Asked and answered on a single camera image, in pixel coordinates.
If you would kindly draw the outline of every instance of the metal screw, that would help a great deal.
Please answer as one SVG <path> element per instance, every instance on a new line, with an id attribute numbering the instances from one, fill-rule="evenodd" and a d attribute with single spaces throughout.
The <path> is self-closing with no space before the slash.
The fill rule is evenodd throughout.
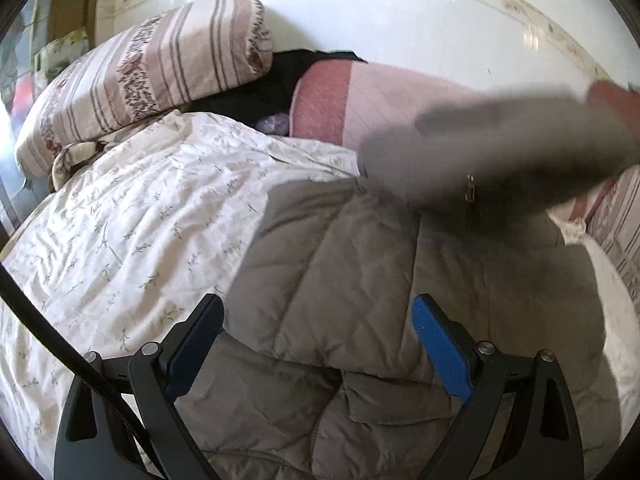
<path id="1" fill-rule="evenodd" d="M 543 350 L 542 352 L 540 352 L 540 357 L 542 357 L 542 360 L 546 361 L 547 363 L 552 363 L 556 360 L 556 356 L 551 350 Z"/>
<path id="2" fill-rule="evenodd" d="M 142 355 L 153 355 L 158 351 L 159 348 L 160 345 L 158 343 L 145 343 L 142 346 Z"/>
<path id="3" fill-rule="evenodd" d="M 495 346 L 488 341 L 481 341 L 478 343 L 478 351 L 483 355 L 491 355 L 495 352 Z"/>

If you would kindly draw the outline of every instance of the black cloth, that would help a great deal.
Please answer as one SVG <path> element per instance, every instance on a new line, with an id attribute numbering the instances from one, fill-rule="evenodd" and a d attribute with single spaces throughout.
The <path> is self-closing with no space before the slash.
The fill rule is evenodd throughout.
<path id="1" fill-rule="evenodd" d="M 187 112 L 213 112 L 254 127 L 260 119 L 289 113 L 299 79 L 323 59 L 352 59 L 365 62 L 353 52 L 287 50 L 275 52 L 269 73 L 256 81 L 191 102 Z"/>

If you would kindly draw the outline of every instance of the zipper pull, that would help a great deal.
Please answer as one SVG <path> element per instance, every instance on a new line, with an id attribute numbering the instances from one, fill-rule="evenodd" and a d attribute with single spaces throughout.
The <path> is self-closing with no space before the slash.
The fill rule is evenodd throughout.
<path id="1" fill-rule="evenodd" d="M 466 226 L 473 231 L 476 227 L 476 183 L 472 175 L 466 176 L 465 217 Z"/>

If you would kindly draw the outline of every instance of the pillow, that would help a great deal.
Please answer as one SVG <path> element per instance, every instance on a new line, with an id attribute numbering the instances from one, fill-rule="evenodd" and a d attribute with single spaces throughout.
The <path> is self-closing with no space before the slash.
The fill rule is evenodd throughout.
<path id="1" fill-rule="evenodd" d="M 484 99 L 455 83 L 379 63 L 331 59 L 302 76 L 290 110 L 290 135 L 356 149 L 388 124 L 412 124 L 424 111 Z"/>
<path id="2" fill-rule="evenodd" d="M 640 136 L 640 96 L 628 92 L 611 81 L 596 81 L 591 85 L 587 93 L 587 104 L 592 108 L 606 108 L 613 110 L 623 121 Z M 618 176 L 608 178 L 599 186 L 596 186 L 590 192 L 578 196 L 569 202 L 556 206 L 552 212 L 562 220 L 583 219 L 587 224 L 596 216 L 600 204 L 606 196 L 610 198 L 610 191 L 614 187 Z M 608 232 L 606 225 L 610 222 L 605 221 L 603 216 L 608 215 L 603 209 L 598 215 L 596 222 L 597 227 L 591 228 L 591 233 L 597 240 L 604 240 Z"/>
<path id="3" fill-rule="evenodd" d="M 271 38 L 259 0 L 190 3 L 146 20 L 72 63 L 38 97 L 15 146 L 24 174 L 60 150 L 267 73 Z"/>
<path id="4" fill-rule="evenodd" d="M 615 111 L 640 136 L 640 96 L 620 86 L 597 81 L 587 102 Z M 640 303 L 640 166 L 626 170 L 594 212 L 588 232 L 602 246 L 625 283 L 634 304 Z"/>

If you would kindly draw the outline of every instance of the striped pillowcase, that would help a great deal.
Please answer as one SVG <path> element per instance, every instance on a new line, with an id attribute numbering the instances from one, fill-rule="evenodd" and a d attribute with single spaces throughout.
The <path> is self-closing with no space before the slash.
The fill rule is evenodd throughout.
<path id="1" fill-rule="evenodd" d="M 15 147 L 25 175 L 50 172 L 66 145 L 92 140 L 266 74 L 273 57 L 259 0 L 187 4 L 126 30 L 55 78 Z"/>
<path id="2" fill-rule="evenodd" d="M 634 304 L 640 302 L 640 166 L 626 170 L 593 215 L 588 233 L 616 266 Z"/>

